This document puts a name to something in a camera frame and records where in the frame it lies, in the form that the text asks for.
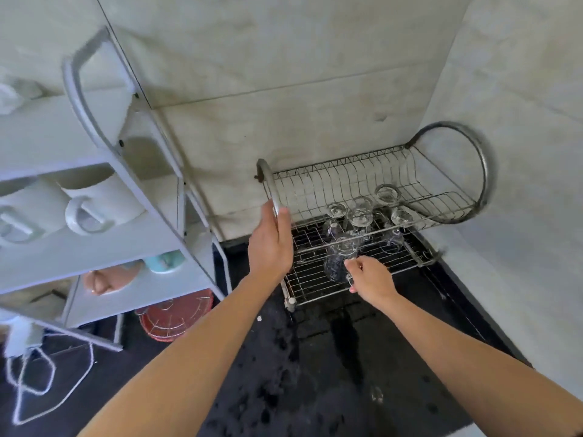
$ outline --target white mug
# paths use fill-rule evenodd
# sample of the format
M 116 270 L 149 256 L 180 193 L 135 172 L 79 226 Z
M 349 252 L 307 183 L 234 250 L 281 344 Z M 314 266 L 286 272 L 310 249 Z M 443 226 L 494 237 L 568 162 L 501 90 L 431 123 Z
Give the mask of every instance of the white mug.
M 58 185 L 44 178 L 0 182 L 0 244 L 29 243 L 60 230 L 68 203 Z
M 79 235 L 103 233 L 145 211 L 112 168 L 99 165 L 71 171 L 58 182 L 72 198 L 65 211 L 66 223 Z

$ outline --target stainless steel dish rack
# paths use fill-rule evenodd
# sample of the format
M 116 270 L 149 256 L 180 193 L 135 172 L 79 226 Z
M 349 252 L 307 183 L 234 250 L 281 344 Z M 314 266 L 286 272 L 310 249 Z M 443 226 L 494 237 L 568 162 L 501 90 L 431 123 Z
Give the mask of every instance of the stainless steel dish rack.
M 461 133 L 476 149 L 482 166 L 482 191 L 478 198 L 471 198 L 416 147 L 423 135 L 441 127 Z M 422 171 L 431 171 L 429 180 L 424 178 L 423 183 Z M 265 160 L 259 160 L 257 172 L 256 178 L 263 184 L 268 198 L 273 199 L 275 211 L 279 212 L 284 205 L 292 214 L 294 262 L 281 282 L 289 311 L 349 288 L 348 282 L 332 282 L 324 272 L 328 247 L 338 243 L 328 242 L 322 236 L 329 205 L 348 206 L 354 198 L 372 198 L 375 202 L 372 228 L 367 234 L 351 239 L 367 236 L 359 254 L 376 257 L 392 273 L 398 273 L 432 264 L 438 259 L 438 252 L 423 241 L 419 230 L 440 224 L 459 224 L 474 217 L 484 209 L 494 190 L 492 154 L 476 132 L 449 121 L 429 124 L 401 146 L 275 173 Z M 382 184 L 398 190 L 400 196 L 396 205 L 407 210 L 413 221 L 383 224 L 387 220 L 384 215 L 390 209 L 374 197 L 375 190 Z M 396 229 L 404 233 L 401 248 L 384 242 L 384 234 Z

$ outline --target hand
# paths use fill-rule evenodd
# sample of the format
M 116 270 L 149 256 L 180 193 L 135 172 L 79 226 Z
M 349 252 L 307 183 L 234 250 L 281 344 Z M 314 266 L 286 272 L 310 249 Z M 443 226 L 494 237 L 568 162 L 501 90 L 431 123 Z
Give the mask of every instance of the hand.
M 250 274 L 274 279 L 279 283 L 292 267 L 292 217 L 289 209 L 280 207 L 276 219 L 273 203 L 261 207 L 261 221 L 249 239 Z
M 344 265 L 354 279 L 350 292 L 358 293 L 376 308 L 379 308 L 383 300 L 394 299 L 399 295 L 389 270 L 376 259 L 359 256 L 356 259 L 347 259 Z

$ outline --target white shelving unit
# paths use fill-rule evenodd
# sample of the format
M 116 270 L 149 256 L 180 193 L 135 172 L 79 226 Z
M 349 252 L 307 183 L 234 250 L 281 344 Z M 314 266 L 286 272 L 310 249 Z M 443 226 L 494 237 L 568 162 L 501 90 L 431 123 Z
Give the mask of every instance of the white shelving unit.
M 109 52 L 119 65 L 125 88 L 82 91 L 79 72 L 99 50 Z M 107 162 L 146 211 L 104 233 L 80 236 L 65 227 L 29 244 L 1 248 L 0 294 L 173 250 L 180 250 L 186 261 L 168 274 L 155 274 L 144 267 L 128 286 L 101 296 L 88 292 L 78 277 L 60 322 L 35 318 L 25 309 L 0 308 L 120 351 L 123 313 L 205 288 L 211 288 L 222 300 L 224 294 L 216 284 L 213 245 L 223 259 L 230 293 L 227 260 L 196 200 L 192 182 L 183 174 L 179 152 L 160 131 L 106 27 L 65 60 L 63 80 L 66 96 L 40 98 L 0 117 L 0 137 L 4 141 L 0 148 L 0 181 Z M 172 174 L 141 181 L 124 158 L 124 144 L 118 143 L 126 136 L 154 140 Z M 200 222 L 185 229 L 188 204 L 198 213 Z M 115 315 L 118 324 L 113 341 L 75 329 Z

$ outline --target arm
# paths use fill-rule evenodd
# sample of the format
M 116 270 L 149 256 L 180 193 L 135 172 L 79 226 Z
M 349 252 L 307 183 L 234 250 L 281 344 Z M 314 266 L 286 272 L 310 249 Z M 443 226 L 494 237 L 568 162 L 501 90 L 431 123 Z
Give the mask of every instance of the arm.
M 249 241 L 249 275 L 131 379 L 79 437 L 196 435 L 259 309 L 292 266 L 288 209 L 277 222 L 271 202 L 261 214 Z
M 351 292 L 395 323 L 486 435 L 575 437 L 583 432 L 579 399 L 400 296 L 376 259 L 361 256 L 345 264 L 354 278 Z

